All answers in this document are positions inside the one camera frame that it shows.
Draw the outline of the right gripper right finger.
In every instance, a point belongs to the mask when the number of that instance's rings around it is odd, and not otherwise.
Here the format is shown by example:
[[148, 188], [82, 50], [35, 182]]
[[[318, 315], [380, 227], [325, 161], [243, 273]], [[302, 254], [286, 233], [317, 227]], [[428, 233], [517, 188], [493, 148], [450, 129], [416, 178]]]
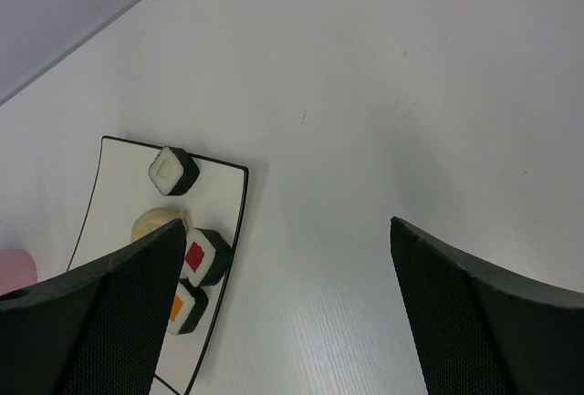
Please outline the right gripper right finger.
[[580, 394], [583, 295], [391, 220], [391, 258], [431, 394]]

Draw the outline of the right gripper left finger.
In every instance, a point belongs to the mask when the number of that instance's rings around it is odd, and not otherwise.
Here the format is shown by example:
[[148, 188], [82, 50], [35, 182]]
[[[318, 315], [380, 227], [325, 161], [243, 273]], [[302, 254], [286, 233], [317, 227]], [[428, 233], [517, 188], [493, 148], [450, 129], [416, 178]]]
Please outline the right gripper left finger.
[[147, 394], [186, 231], [173, 220], [109, 255], [1, 297], [4, 394]]

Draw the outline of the sushi roll orange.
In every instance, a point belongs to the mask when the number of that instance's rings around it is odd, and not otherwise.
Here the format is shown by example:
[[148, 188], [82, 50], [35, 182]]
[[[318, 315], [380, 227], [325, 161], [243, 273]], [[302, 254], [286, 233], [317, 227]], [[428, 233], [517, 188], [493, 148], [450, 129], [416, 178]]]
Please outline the sushi roll orange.
[[174, 295], [167, 332], [174, 336], [192, 333], [198, 326], [208, 302], [208, 296], [200, 287], [180, 280]]

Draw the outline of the beige bun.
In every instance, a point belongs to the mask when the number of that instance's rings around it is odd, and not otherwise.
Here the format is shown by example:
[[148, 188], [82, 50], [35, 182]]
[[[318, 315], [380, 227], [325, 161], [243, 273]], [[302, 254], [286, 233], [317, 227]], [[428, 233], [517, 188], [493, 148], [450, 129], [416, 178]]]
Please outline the beige bun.
[[187, 214], [170, 208], [152, 208], [143, 213], [133, 223], [130, 231], [130, 241], [136, 242], [147, 234], [166, 225], [168, 222], [180, 220], [186, 231], [189, 231]]

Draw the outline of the sushi roll red centre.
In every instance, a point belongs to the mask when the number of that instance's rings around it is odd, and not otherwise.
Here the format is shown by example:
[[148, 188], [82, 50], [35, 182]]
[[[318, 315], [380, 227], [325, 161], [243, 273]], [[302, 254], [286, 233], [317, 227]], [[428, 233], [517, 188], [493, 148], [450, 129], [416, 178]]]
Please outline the sushi roll red centre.
[[192, 286], [216, 286], [231, 267], [234, 250], [216, 231], [193, 228], [186, 235], [180, 279]]

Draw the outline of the sushi roll white centre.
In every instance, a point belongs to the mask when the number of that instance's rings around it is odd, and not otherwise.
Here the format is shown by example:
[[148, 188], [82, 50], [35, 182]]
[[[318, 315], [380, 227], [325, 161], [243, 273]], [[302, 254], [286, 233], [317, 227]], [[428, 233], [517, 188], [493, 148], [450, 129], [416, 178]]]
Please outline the sushi roll white centre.
[[200, 175], [193, 157], [184, 149], [163, 147], [148, 169], [148, 176], [162, 196], [186, 194]]

